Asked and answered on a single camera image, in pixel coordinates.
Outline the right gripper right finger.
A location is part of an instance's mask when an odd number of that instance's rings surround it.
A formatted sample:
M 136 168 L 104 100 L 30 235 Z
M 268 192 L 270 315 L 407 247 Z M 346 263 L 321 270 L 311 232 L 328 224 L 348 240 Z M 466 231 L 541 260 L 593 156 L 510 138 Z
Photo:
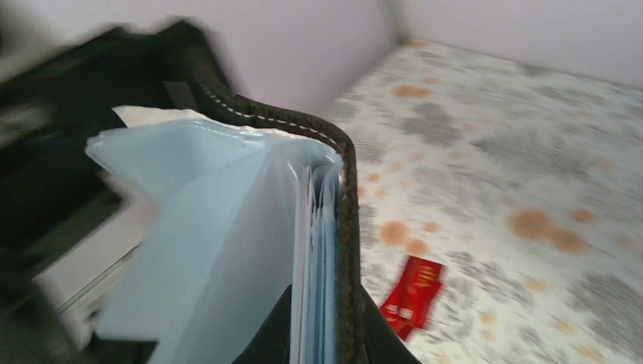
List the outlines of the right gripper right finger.
M 375 301 L 361 286 L 364 303 L 362 322 L 364 326 L 365 352 L 369 364 L 420 364 L 401 339 L 394 333 L 381 314 Z

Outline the red VIP card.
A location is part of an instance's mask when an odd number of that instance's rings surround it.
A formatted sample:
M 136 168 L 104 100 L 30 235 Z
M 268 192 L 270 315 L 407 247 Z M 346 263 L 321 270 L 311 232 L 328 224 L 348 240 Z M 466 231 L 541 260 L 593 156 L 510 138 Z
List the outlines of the red VIP card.
M 431 260 L 408 256 L 397 283 L 379 310 L 393 332 L 403 341 L 414 331 L 428 327 L 434 301 L 442 291 L 446 266 Z

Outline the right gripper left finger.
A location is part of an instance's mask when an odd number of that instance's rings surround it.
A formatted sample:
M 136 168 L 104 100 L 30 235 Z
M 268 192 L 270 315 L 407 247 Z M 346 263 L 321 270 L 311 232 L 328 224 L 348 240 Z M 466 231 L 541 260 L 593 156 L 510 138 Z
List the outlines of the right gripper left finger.
M 233 364 L 288 364 L 292 285 L 288 285 L 246 349 Z

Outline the black leather card holder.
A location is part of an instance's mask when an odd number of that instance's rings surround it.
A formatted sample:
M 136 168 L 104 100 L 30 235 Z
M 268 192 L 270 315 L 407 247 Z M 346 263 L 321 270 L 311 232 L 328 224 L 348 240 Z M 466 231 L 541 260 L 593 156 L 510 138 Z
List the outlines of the black leather card holder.
M 161 211 L 99 315 L 101 363 L 232 363 L 292 285 L 289 363 L 365 363 L 356 154 L 235 94 L 201 33 L 197 111 L 119 105 L 87 155 Z

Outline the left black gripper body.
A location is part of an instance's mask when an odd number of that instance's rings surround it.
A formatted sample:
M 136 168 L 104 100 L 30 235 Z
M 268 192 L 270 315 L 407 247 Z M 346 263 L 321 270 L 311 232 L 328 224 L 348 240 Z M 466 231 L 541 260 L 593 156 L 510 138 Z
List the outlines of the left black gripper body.
M 69 300 L 140 243 L 154 204 L 92 161 L 86 141 L 124 126 L 116 106 L 176 108 L 183 52 L 200 43 L 192 25 L 114 27 L 2 82 L 2 301 L 41 284 Z

